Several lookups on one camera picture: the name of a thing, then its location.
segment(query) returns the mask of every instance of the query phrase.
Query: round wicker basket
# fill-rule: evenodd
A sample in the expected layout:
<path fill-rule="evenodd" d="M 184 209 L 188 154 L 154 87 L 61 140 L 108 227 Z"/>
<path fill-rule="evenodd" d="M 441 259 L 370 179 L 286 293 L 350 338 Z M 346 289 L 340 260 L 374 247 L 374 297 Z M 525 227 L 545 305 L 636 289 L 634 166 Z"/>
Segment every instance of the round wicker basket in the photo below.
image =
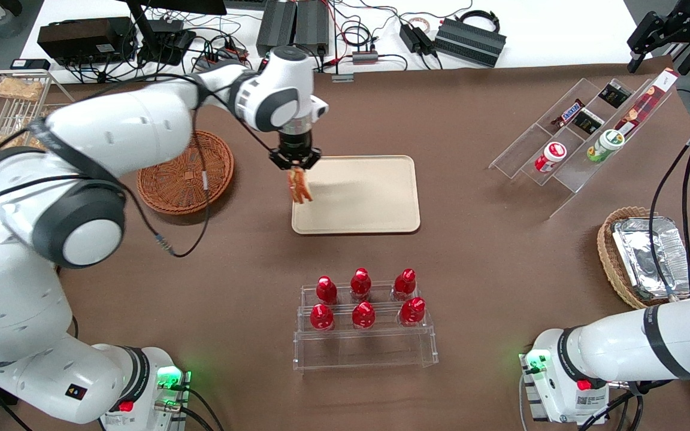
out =
<path fill-rule="evenodd" d="M 196 139 L 206 162 L 209 204 L 228 187 L 233 177 L 233 154 L 222 139 L 197 130 L 181 155 L 137 171 L 137 190 L 148 207 L 159 213 L 178 216 L 206 208 L 202 161 L 196 149 Z"/>
<path fill-rule="evenodd" d="M 627 278 L 627 271 L 622 263 L 619 253 L 616 251 L 614 238 L 611 236 L 611 224 L 622 218 L 648 217 L 649 210 L 641 207 L 625 207 L 611 213 L 603 222 L 598 231 L 598 254 L 600 262 L 603 263 L 603 270 L 614 287 L 616 294 L 619 295 L 632 308 L 646 308 L 647 306 L 666 303 L 667 300 L 642 301 L 633 293 L 633 287 Z"/>

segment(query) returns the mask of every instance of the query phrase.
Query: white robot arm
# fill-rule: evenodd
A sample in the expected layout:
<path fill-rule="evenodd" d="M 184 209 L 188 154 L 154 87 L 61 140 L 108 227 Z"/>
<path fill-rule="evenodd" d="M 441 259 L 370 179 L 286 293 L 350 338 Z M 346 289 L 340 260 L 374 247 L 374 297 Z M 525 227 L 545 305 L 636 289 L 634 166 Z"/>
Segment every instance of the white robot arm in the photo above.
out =
<path fill-rule="evenodd" d="M 545 330 L 526 372 L 554 422 L 583 423 L 609 401 L 608 382 L 690 380 L 690 299 Z"/>
<path fill-rule="evenodd" d="M 125 202 L 117 178 L 183 152 L 191 111 L 201 104 L 223 107 L 255 130 L 279 131 L 274 163 L 310 168 L 320 157 L 310 128 L 328 111 L 312 94 L 311 63 L 296 48 L 278 47 L 262 74 L 225 61 L 187 77 L 199 86 L 164 81 L 81 101 L 29 125 L 49 152 L 0 151 L 0 387 L 61 420 L 101 418 L 109 431 L 167 429 L 170 411 L 153 407 L 176 395 L 162 385 L 181 383 L 169 355 L 91 347 L 67 335 L 71 308 L 52 264 L 84 268 L 117 249 Z M 68 179 L 11 190 L 60 175 Z"/>

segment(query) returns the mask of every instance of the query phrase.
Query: foil container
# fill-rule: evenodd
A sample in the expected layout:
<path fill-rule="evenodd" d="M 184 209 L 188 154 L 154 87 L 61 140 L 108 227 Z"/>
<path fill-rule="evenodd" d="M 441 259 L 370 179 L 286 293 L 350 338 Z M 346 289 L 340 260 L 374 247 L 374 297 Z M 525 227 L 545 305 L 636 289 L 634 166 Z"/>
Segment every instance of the foil container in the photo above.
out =
<path fill-rule="evenodd" d="M 651 254 L 648 218 L 624 218 L 611 224 L 633 293 L 644 301 L 688 298 L 688 262 L 678 227 L 669 218 L 654 217 L 654 249 L 667 286 L 659 278 Z"/>

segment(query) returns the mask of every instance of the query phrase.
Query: brown table surface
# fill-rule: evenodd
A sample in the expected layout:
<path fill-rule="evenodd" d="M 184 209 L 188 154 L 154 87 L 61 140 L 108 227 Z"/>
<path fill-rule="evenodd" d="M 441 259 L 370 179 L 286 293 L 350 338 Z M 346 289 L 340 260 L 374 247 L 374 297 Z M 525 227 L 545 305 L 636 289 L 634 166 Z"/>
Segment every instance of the brown table surface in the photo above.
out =
<path fill-rule="evenodd" d="M 649 74 L 636 76 L 623 65 L 383 72 L 357 74 L 353 84 L 318 76 L 316 95 L 331 104 L 314 131 L 326 155 L 414 159 L 422 227 L 412 235 L 295 234 L 285 175 L 229 115 L 205 108 L 199 128 L 223 137 L 235 153 L 230 193 L 187 259 L 165 254 L 128 205 L 117 253 L 61 275 L 80 338 L 167 350 L 193 371 L 193 387 L 227 430 L 518 430 L 517 354 L 547 328 L 630 310 L 606 281 L 597 229 L 619 207 L 648 207 L 690 136 L 690 119 L 679 98 L 670 98 L 551 219 L 563 199 L 559 188 L 511 183 L 487 166 L 581 77 L 599 86 L 619 77 L 637 87 L 664 66 L 649 61 Z M 676 221 L 681 179 L 682 168 L 659 207 Z M 125 180 L 132 184 L 134 176 Z M 177 250 L 200 229 L 157 221 Z M 299 286 L 322 274 L 348 279 L 359 266 L 374 279 L 416 268 L 435 320 L 438 365 L 292 370 Z M 38 430 L 98 428 L 54 420 L 24 403 L 15 410 Z M 616 417 L 599 429 L 615 426 Z M 5 429 L 18 428 L 0 409 Z M 640 430 L 655 429 L 690 430 L 690 383 L 647 396 Z"/>

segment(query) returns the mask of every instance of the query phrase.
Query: acrylic display stand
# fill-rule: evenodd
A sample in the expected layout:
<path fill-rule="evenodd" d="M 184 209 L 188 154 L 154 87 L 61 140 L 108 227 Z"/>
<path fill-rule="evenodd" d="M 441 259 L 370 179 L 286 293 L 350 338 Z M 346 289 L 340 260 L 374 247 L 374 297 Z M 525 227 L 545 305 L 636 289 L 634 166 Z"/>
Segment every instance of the acrylic display stand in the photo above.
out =
<path fill-rule="evenodd" d="M 334 330 L 318 331 L 310 324 L 310 311 L 320 302 L 316 286 L 303 286 L 293 368 L 303 372 L 366 366 L 424 367 L 438 363 L 429 311 L 425 311 L 425 318 L 416 326 L 401 326 L 397 316 L 403 302 L 391 300 L 391 289 L 391 281 L 372 283 L 369 301 L 374 306 L 376 321 L 369 329 L 353 329 L 351 314 L 358 302 L 350 297 L 349 282 L 337 283 L 337 305 L 331 306 Z M 419 289 L 411 295 L 416 296 Z"/>
<path fill-rule="evenodd" d="M 501 155 L 499 155 L 491 164 L 489 169 L 496 167 L 502 171 L 502 174 L 507 175 L 513 179 L 518 172 L 523 172 L 527 177 L 534 180 L 539 186 L 544 186 L 551 178 L 555 179 L 567 189 L 570 194 L 568 198 L 558 207 L 550 217 L 554 216 L 561 208 L 563 208 L 573 197 L 577 196 L 582 187 L 598 172 L 604 164 L 608 163 L 611 158 L 614 158 L 616 153 L 624 151 L 628 145 L 635 145 L 633 137 L 641 128 L 646 125 L 646 122 L 654 116 L 657 109 L 659 109 L 669 98 L 669 96 L 676 90 L 676 87 L 671 87 L 668 92 L 662 97 L 662 100 L 652 109 L 651 113 L 646 117 L 643 123 L 636 126 L 630 134 L 625 138 L 625 147 L 614 151 L 604 161 L 596 163 L 587 158 L 587 149 L 597 142 L 600 134 L 606 130 L 615 128 L 622 118 L 625 117 L 627 111 L 633 107 L 635 101 L 649 89 L 649 85 L 653 80 L 649 80 L 638 88 L 619 109 L 608 104 L 605 100 L 599 98 L 601 88 L 596 87 L 586 79 L 582 79 L 566 95 L 554 104 L 548 112 L 545 112 L 536 123 L 531 125 L 528 130 L 518 137 L 518 139 L 510 144 Z M 620 85 L 627 91 L 633 92 L 632 89 L 617 81 L 612 80 L 615 84 Z M 561 130 L 556 130 L 556 126 L 551 125 L 550 121 L 555 120 L 563 112 L 572 106 L 575 100 L 581 100 L 586 104 L 587 110 L 600 117 L 604 123 L 595 133 L 588 136 L 588 134 L 577 125 L 569 123 Z M 560 142 L 564 144 L 567 150 L 566 158 L 556 165 L 551 172 L 539 172 L 534 167 L 534 161 L 542 155 L 545 145 L 549 142 Z"/>

